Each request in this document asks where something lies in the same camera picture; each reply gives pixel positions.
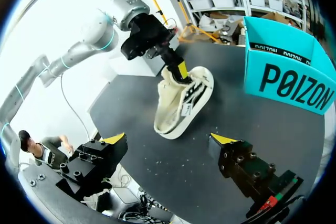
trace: person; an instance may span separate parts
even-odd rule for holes
[[[35,158],[36,165],[46,163],[52,169],[59,170],[59,166],[62,163],[68,163],[68,157],[58,148],[61,147],[61,143],[67,151],[74,152],[73,146],[69,144],[68,138],[65,135],[56,137],[45,137],[40,143],[30,137],[27,131],[20,131],[19,138],[21,141],[21,150],[24,152],[32,153]]]

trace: black table surface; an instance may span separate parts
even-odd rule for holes
[[[208,68],[212,97],[184,134],[167,140],[153,129],[162,77],[117,76],[97,98],[90,115],[102,137],[126,132],[129,150],[121,164],[153,198],[186,221],[240,223],[252,206],[209,156],[210,132],[250,142],[257,155],[291,170],[309,195],[323,149],[324,117],[243,91],[245,48],[210,43],[177,49],[190,70]]]

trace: sneaker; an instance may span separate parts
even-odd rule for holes
[[[204,67],[195,67],[189,72],[190,84],[176,82],[167,67],[161,75],[163,80],[157,86],[159,105],[154,130],[166,139],[176,139],[210,99],[214,78]]]

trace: blue box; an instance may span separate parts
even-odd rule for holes
[[[324,115],[336,99],[336,71],[318,41],[273,20],[244,24],[245,92]]]

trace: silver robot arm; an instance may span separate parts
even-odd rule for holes
[[[118,34],[113,25],[117,25],[121,31],[129,31],[131,20],[139,14],[148,14],[149,11],[149,7],[141,0],[101,0],[96,17],[82,30],[81,41],[51,63],[45,55],[33,62],[0,107],[0,139],[9,172],[18,173],[20,152],[20,139],[10,122],[29,94],[34,81],[40,79],[44,87],[48,87],[76,64],[93,55],[111,51],[118,43]]]

